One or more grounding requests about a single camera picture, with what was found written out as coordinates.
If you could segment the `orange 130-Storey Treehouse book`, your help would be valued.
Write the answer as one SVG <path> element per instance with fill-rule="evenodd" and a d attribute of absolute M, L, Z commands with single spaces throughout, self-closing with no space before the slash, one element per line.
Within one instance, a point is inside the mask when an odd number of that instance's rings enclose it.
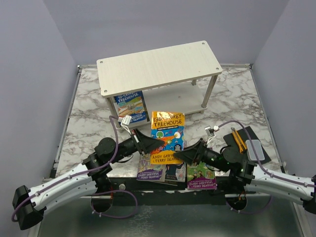
<path fill-rule="evenodd" d="M 180 112 L 153 111 L 151 137 L 162 141 L 162 145 L 150 154 L 150 163 L 155 165 L 182 164 L 174 156 L 184 147 L 185 115 Z"/>

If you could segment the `blue 91-Storey Treehouse book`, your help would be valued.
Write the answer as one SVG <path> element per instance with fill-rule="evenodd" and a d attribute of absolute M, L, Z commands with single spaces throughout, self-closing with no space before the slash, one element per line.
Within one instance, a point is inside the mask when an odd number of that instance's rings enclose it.
<path fill-rule="evenodd" d="M 131 116 L 130 126 L 142 125 L 150 121 L 142 91 L 117 95 L 114 100 L 119 117 Z"/>

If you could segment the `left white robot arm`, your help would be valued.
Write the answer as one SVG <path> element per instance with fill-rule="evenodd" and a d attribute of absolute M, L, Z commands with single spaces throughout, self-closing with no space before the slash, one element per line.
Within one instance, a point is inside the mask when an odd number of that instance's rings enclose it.
<path fill-rule="evenodd" d="M 130 138 L 122 142 L 117 138 L 103 138 L 94 152 L 69 172 L 32 188 L 25 185 L 17 188 L 12 201 L 12 222 L 17 222 L 21 230 L 27 230 L 56 207 L 83 196 L 111 191 L 107 174 L 112 171 L 112 163 L 135 152 L 149 154 L 163 144 L 162 140 L 146 136 L 138 129 L 132 130 Z"/>

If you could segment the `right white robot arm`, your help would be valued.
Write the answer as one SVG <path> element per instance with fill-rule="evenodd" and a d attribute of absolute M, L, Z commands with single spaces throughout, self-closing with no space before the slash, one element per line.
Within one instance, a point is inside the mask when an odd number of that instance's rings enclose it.
<path fill-rule="evenodd" d="M 260 192 L 284 198 L 316 213 L 316 178 L 304 178 L 262 168 L 250 161 L 234 147 L 226 147 L 218 153 L 200 139 L 192 146 L 175 152 L 174 156 L 188 165 L 203 162 L 215 169 L 229 172 L 220 188 L 227 193 Z"/>

